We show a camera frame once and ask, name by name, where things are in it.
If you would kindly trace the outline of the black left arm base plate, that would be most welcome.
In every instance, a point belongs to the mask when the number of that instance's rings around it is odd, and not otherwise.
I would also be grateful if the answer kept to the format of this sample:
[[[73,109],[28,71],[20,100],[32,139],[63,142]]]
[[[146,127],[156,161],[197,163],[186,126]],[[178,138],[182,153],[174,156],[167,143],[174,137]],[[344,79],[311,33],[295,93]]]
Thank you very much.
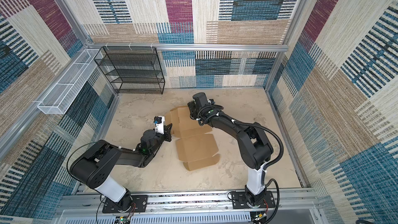
[[[103,214],[122,214],[122,213],[143,213],[146,211],[148,195],[125,196],[119,202],[113,202],[110,198],[105,198],[102,209]]]

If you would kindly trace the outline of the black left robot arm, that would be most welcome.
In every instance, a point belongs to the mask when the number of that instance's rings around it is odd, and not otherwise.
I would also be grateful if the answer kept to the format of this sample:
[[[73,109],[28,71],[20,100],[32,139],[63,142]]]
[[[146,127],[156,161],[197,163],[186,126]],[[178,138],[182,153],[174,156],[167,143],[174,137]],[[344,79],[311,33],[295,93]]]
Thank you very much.
[[[105,196],[114,211],[130,211],[137,206],[130,191],[117,183],[110,174],[116,165],[145,168],[155,158],[162,144],[172,141],[172,127],[171,123],[156,123],[154,129],[143,133],[135,149],[99,140],[71,164],[69,172],[90,189]]]

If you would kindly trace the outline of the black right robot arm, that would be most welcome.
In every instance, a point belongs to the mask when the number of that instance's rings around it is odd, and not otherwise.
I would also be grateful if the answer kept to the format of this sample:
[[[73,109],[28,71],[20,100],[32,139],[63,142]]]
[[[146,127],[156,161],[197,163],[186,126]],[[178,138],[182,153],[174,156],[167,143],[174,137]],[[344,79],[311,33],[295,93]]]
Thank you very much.
[[[258,207],[266,194],[266,164],[274,152],[273,147],[258,123],[244,124],[210,103],[200,106],[193,100],[188,103],[190,117],[200,125],[220,129],[237,140],[239,152],[248,167],[245,197],[250,207]]]

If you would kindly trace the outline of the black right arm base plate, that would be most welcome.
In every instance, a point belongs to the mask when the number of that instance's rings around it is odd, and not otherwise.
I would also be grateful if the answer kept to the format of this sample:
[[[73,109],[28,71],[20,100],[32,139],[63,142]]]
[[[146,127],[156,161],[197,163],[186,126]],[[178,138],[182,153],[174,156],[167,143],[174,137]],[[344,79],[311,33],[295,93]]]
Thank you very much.
[[[230,191],[228,198],[232,201],[234,209],[276,207],[276,197],[271,191],[264,190],[259,195],[253,195],[250,191]]]

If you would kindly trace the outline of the brown cardboard box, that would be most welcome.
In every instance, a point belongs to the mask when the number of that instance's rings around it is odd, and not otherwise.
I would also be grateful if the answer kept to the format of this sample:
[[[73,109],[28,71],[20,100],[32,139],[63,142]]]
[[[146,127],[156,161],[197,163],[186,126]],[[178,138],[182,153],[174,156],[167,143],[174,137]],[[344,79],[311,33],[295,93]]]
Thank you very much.
[[[216,165],[220,154],[212,127],[200,126],[190,118],[187,106],[178,106],[165,115],[165,123],[172,124],[171,134],[176,139],[178,159],[188,171]]]

